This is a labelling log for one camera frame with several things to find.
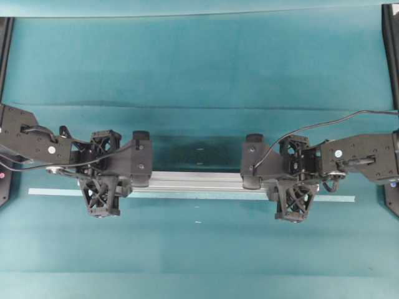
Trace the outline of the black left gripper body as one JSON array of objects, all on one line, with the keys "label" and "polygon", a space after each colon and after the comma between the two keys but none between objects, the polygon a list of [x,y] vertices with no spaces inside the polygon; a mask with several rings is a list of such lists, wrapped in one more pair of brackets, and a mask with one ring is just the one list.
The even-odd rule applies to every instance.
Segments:
[{"label": "black left gripper body", "polygon": [[153,146],[149,140],[133,140],[121,145],[121,135],[108,130],[92,133],[90,145],[80,154],[82,166],[76,172],[79,179],[93,179],[100,176],[116,176],[117,186],[130,185],[131,174],[148,174],[153,171]]}]

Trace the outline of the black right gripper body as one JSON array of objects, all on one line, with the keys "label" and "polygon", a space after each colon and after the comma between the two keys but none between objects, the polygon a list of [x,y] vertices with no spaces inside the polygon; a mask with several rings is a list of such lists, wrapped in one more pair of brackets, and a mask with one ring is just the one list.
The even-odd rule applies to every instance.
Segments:
[{"label": "black right gripper body", "polygon": [[[317,185],[323,180],[323,143],[311,146],[305,136],[290,135],[277,143],[279,151],[263,143],[243,143],[240,175],[259,176],[261,183],[294,181]],[[277,191],[270,192],[269,199],[277,199]]]}]

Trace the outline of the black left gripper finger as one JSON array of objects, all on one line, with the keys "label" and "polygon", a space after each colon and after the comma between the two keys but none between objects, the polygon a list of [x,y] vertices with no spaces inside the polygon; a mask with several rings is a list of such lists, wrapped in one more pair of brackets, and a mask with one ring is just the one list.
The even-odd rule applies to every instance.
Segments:
[{"label": "black left gripper finger", "polygon": [[130,175],[131,187],[148,187],[149,175],[148,174],[131,174]]},{"label": "black left gripper finger", "polygon": [[148,131],[137,130],[132,133],[133,140],[149,140],[150,133]]}]

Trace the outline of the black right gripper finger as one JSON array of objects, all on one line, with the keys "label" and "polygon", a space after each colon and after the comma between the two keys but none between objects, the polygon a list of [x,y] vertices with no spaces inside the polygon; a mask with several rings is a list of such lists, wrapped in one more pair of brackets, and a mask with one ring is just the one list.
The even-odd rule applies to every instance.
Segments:
[{"label": "black right gripper finger", "polygon": [[242,176],[243,188],[248,190],[259,190],[261,188],[261,177]]},{"label": "black right gripper finger", "polygon": [[259,133],[253,133],[246,135],[246,142],[248,143],[263,143],[264,135]]}]

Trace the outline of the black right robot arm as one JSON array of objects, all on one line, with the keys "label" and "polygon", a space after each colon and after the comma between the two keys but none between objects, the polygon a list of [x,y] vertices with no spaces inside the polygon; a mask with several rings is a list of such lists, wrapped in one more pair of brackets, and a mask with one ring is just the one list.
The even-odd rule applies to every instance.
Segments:
[{"label": "black right robot arm", "polygon": [[305,136],[290,135],[278,142],[279,151],[260,134],[243,143],[240,175],[245,189],[270,188],[274,200],[317,192],[332,182],[335,190],[348,173],[360,173],[384,185],[398,181],[398,132],[361,134],[310,145]]}]

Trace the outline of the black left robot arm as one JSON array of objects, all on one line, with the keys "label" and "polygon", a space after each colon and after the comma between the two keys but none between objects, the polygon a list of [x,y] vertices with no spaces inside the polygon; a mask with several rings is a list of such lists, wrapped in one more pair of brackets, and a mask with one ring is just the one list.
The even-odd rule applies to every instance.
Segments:
[{"label": "black left robot arm", "polygon": [[80,186],[128,196],[135,187],[148,187],[153,170],[153,147],[147,131],[134,131],[131,140],[113,130],[93,132],[89,141],[40,126],[33,113],[1,105],[1,153],[13,163],[32,162],[34,170],[78,179]]}]

